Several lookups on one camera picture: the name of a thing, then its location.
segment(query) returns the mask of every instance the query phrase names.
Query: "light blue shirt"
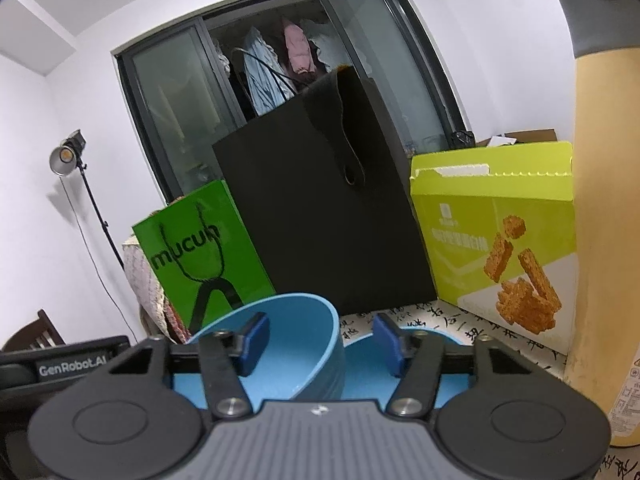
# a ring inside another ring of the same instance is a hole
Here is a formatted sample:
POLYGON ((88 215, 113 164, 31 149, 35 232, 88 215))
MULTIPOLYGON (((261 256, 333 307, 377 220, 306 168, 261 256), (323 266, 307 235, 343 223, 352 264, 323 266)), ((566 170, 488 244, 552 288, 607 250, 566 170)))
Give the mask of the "light blue shirt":
MULTIPOLYGON (((244 38, 244 49, 265 62, 274 72, 285 75, 278 62, 278 56, 263 40, 257 28, 252 27, 244 38)), ((289 87, 293 83, 287 85, 286 77, 279 78, 251 56, 244 56, 244 73, 249 85, 251 101, 259 116, 270 112, 294 95, 289 87)))

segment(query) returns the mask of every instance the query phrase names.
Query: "wooden chair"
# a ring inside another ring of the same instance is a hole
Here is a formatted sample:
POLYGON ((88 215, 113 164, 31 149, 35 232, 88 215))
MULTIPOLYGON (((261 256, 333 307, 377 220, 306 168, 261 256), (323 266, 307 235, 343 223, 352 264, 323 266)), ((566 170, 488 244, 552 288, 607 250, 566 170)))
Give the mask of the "wooden chair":
POLYGON ((44 310, 39 310, 38 319, 23 326, 12 335, 2 347, 2 351, 14 352, 16 350, 48 348, 50 346, 63 345, 64 343, 49 316, 44 310))

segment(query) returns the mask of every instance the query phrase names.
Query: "window frame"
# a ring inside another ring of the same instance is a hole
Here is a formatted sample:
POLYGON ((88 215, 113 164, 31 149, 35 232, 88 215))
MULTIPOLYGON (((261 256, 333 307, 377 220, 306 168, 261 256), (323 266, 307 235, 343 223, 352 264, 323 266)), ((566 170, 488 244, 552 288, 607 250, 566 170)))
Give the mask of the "window frame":
MULTIPOLYGON (((222 66, 214 54, 213 42, 207 30, 205 20, 231 10, 265 1, 269 0, 238 0, 233 3, 220 5, 215 10, 203 12, 200 15, 164 28, 131 45, 116 56, 120 79, 127 105, 134 121, 134 126, 138 132, 143 151, 167 203, 183 195, 183 192, 169 162, 168 155, 159 137, 155 123, 146 107, 133 58, 136 54, 192 28, 201 43, 201 45, 199 45, 196 42, 198 56, 204 66, 208 65, 211 67, 211 73, 207 73, 207 79, 210 84, 216 84, 222 89, 226 104, 229 106, 234 121, 236 122, 236 128, 241 128, 246 124, 246 120, 228 80, 224 77, 222 66)), ((351 43, 347 31, 340 23, 331 3, 329 0, 319 1, 322 3, 330 21, 344 43, 358 75, 360 78, 366 78, 366 72, 356 54, 353 43, 351 43)), ((386 3, 402 37, 409 47, 436 108, 436 113, 442 124, 447 144, 450 149, 453 149, 452 133, 456 130, 466 130, 466 126, 444 67, 409 0, 383 1, 386 3)))

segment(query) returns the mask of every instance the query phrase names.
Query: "hanging clothes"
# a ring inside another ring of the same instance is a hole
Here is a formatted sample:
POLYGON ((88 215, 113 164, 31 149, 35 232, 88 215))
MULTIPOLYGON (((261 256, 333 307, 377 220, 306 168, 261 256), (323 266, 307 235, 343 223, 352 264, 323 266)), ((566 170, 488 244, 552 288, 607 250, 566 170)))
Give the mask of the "hanging clothes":
POLYGON ((286 74, 278 62, 278 56, 257 28, 251 27, 244 38, 244 49, 282 75, 281 79, 253 57, 244 56, 244 72, 255 112, 259 116, 264 115, 292 98, 294 93, 286 82, 286 74))
MULTIPOLYGON (((324 64, 327 72, 335 70, 340 65, 351 66, 353 64, 342 40, 331 23, 316 23, 303 18, 300 20, 300 28, 302 28, 306 38, 309 41, 313 41, 318 48, 318 60, 324 64)), ((371 75, 372 68, 365 55, 357 48, 356 54, 360 58, 367 75, 371 75)))
POLYGON ((231 63, 229 63, 229 58, 222 53, 222 49, 220 48, 220 42, 216 38, 211 38, 213 41, 213 49, 216 51, 216 55, 218 56, 218 60, 222 63, 222 66, 225 68, 225 74, 227 77, 231 75, 231 63))
POLYGON ((314 65, 316 66, 316 77, 320 77, 327 73, 326 66, 318 59, 318 46, 313 41, 309 41, 309 46, 311 47, 311 57, 313 58, 314 65))
POLYGON ((296 74, 315 72, 316 66, 311 56, 311 47, 305 33, 300 27, 291 23, 287 18, 282 19, 284 40, 287 44, 287 53, 291 69, 296 74))

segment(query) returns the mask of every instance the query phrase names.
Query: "white wall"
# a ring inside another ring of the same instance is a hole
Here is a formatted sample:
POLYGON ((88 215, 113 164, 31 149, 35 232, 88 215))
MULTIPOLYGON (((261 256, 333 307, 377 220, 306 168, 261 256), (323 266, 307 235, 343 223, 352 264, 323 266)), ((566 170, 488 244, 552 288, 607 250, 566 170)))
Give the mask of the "white wall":
POLYGON ((447 0, 476 53, 503 131, 573 140, 575 61, 558 0, 447 0))
MULTIPOLYGON (((136 0, 80 34, 76 53, 47 77, 63 131, 81 128, 87 139, 84 158, 89 178, 116 243, 127 238, 133 224, 162 207, 163 200, 140 147, 111 53, 150 30, 223 1, 136 0)), ((565 52, 566 26, 555 0, 411 1, 478 139, 539 127, 554 127, 562 138, 569 137, 574 83, 567 79, 573 61, 565 52), (555 44, 560 45, 557 55, 555 44)), ((85 215, 87 207, 82 204, 85 215)), ((99 226, 93 222, 86 228, 101 268, 133 311, 134 300, 99 226)))
MULTIPOLYGON (((66 342, 127 333, 97 280, 60 181, 49 170, 49 152, 66 132, 47 83, 3 56, 0 132, 6 147, 0 178, 0 346, 41 308, 66 342)), ((71 180, 70 192, 78 184, 71 180)))

